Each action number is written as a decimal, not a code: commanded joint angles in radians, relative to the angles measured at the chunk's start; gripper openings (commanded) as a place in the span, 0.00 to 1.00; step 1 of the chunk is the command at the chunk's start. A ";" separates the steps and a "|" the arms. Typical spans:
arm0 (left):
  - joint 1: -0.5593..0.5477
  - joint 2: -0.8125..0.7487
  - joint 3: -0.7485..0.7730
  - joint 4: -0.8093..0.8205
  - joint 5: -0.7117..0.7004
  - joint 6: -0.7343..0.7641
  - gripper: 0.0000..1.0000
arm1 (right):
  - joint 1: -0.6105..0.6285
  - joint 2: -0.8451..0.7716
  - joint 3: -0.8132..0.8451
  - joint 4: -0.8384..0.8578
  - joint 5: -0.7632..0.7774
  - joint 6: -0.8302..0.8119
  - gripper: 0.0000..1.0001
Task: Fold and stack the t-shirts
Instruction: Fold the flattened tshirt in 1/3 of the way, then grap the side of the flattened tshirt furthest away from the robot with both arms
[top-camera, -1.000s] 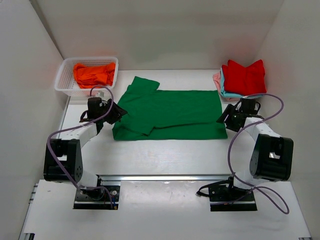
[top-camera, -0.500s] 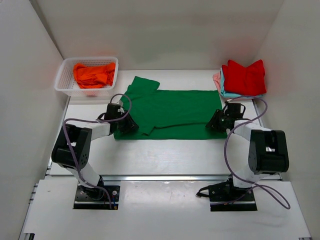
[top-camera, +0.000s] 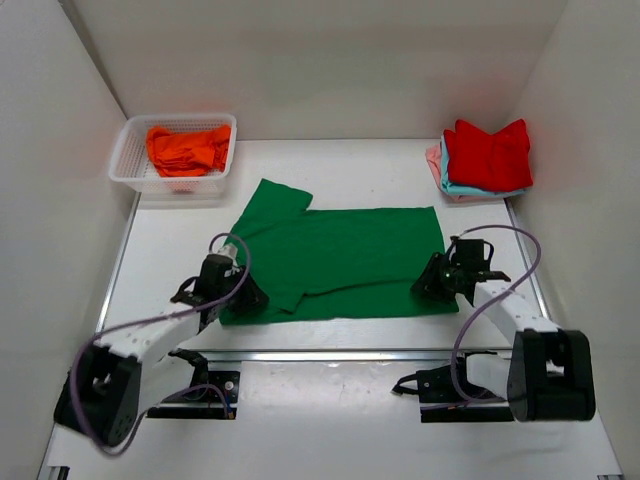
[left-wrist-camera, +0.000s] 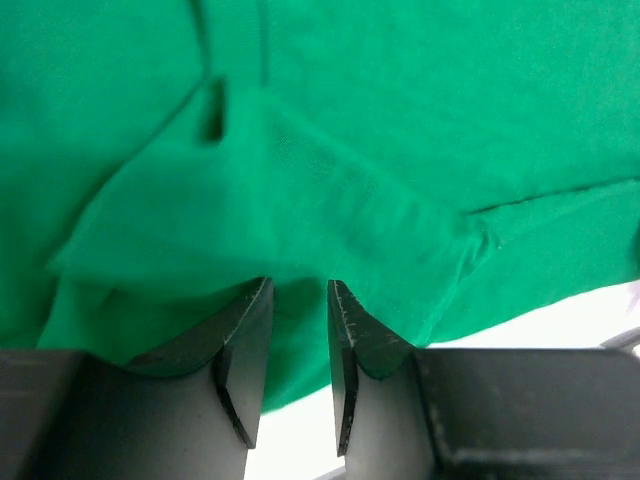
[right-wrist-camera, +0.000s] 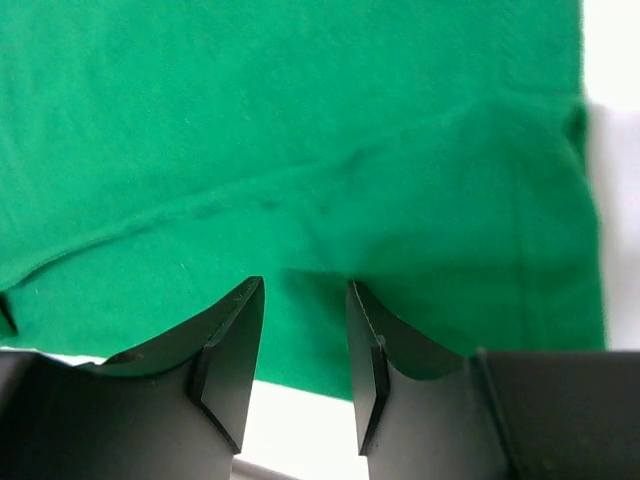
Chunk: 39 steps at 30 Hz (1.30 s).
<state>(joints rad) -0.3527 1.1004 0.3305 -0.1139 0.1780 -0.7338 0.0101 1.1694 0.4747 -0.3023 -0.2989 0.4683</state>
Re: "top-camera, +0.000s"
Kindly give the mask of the green t shirt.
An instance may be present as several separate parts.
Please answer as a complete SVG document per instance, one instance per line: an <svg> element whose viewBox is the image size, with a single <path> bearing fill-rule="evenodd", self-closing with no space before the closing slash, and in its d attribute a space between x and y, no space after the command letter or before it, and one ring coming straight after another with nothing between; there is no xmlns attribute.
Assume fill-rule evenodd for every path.
<svg viewBox="0 0 640 480"><path fill-rule="evenodd" d="M458 312L412 294L444 250L432 207L313 210L312 194L262 180L233 225L240 263L268 296L257 312L224 311L225 326L401 318Z"/></svg>

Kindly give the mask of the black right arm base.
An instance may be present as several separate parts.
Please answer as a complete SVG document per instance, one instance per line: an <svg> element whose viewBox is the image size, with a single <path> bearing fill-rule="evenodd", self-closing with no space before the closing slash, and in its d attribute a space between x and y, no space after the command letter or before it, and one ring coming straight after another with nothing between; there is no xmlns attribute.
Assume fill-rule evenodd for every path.
<svg viewBox="0 0 640 480"><path fill-rule="evenodd" d="M417 396L423 424L514 422L507 405L472 404L460 396L453 386L449 364L401 377L391 392Z"/></svg>

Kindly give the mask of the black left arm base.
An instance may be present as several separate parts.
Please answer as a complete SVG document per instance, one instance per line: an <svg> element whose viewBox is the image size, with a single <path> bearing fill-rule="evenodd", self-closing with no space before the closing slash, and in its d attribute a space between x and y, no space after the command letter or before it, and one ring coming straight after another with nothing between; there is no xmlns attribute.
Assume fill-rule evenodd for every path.
<svg viewBox="0 0 640 480"><path fill-rule="evenodd" d="M214 369L200 353L179 349L169 354L180 366L189 365L191 380L188 392L174 394L146 413L152 419L234 420L241 372Z"/></svg>

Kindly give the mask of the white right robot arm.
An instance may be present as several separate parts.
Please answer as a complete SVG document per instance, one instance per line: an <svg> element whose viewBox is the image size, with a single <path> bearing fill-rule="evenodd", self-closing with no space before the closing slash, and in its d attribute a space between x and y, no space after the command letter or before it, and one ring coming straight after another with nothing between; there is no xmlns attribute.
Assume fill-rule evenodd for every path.
<svg viewBox="0 0 640 480"><path fill-rule="evenodd" d="M421 300L451 304L463 296L509 341L511 353L453 354L449 364L410 375L421 421L506 423L590 421L596 411L590 344L538 314L491 268L492 244L454 237L431 256L411 288Z"/></svg>

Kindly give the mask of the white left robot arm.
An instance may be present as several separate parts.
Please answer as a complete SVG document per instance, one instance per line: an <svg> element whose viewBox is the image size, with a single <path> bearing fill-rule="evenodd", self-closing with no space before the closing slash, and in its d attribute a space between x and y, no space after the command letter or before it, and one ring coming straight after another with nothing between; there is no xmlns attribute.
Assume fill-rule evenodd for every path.
<svg viewBox="0 0 640 480"><path fill-rule="evenodd" d="M226 244L209 249L167 312L108 327L80 347L54 409L56 424L115 458L131 446L148 411L167 401L216 395L224 418L234 417L228 394L209 382L207 360L183 346L223 311L254 312L268 303L251 276L245 241L223 237Z"/></svg>

